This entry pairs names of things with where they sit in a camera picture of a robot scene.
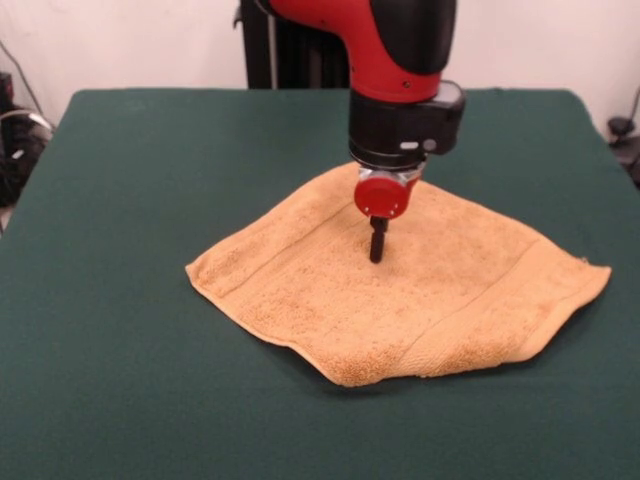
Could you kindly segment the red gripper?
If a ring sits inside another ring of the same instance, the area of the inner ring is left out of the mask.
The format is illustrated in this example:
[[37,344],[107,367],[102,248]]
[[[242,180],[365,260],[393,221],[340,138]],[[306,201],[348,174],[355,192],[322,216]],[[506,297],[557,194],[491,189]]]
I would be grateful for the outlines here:
[[401,170],[358,165],[354,202],[359,211],[371,217],[373,231],[369,259],[372,263],[381,262],[388,219],[398,218],[407,210],[412,190],[425,167],[425,161]]

